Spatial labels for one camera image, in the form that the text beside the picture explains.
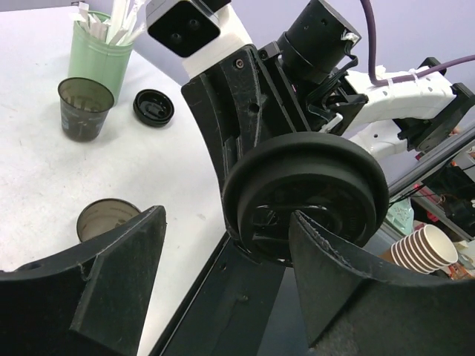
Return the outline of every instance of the white table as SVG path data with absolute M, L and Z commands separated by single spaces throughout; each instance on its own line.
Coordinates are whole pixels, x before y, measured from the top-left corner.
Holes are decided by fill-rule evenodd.
M 219 189 L 180 86 L 137 53 L 99 137 L 66 138 L 57 85 L 68 70 L 73 11 L 0 13 L 0 269 L 79 243 L 76 218 L 95 200 L 164 205 L 166 241 L 139 350 L 148 355 L 225 232 Z M 165 128 L 135 119 L 132 101 L 145 88 L 173 101 Z

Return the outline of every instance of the stack of paper cups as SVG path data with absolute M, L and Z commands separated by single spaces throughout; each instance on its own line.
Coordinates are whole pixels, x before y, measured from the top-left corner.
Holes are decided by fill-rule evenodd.
M 457 250 L 451 240 L 434 225 L 426 225 L 407 235 L 381 257 L 423 274 L 432 273 L 458 260 Z

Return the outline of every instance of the plastic cup lid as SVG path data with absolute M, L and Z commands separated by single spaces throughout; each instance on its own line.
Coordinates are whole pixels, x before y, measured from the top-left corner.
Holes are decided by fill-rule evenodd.
M 135 97 L 134 112 L 137 118 L 147 126 L 159 128 L 170 122 L 174 114 L 174 106 L 164 93 L 145 89 Z

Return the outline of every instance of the green cup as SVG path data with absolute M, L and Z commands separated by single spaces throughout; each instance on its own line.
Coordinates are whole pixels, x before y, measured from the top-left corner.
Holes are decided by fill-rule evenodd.
M 96 11 L 89 13 L 95 13 L 101 21 L 110 18 Z M 106 44 L 87 33 L 79 22 L 74 22 L 68 78 L 88 78 L 101 83 L 112 92 L 117 103 L 133 48 L 133 43 Z

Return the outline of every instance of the screw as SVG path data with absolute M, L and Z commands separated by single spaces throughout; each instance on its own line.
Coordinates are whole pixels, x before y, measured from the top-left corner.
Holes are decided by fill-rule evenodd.
M 183 37 L 181 35 L 179 35 L 178 33 L 173 33 L 171 36 L 170 36 L 170 39 L 173 43 L 175 43 L 176 45 L 178 45 L 179 43 L 181 43 L 183 41 Z
M 243 69 L 244 68 L 244 62 L 242 59 L 236 59 L 235 66 L 237 69 Z
M 196 31 L 199 30 L 201 25 L 198 20 L 192 19 L 188 22 L 188 26 L 190 27 L 191 30 Z
M 243 294 L 243 295 L 238 296 L 237 300 L 241 303 L 245 303 L 249 300 L 249 297 L 247 295 Z

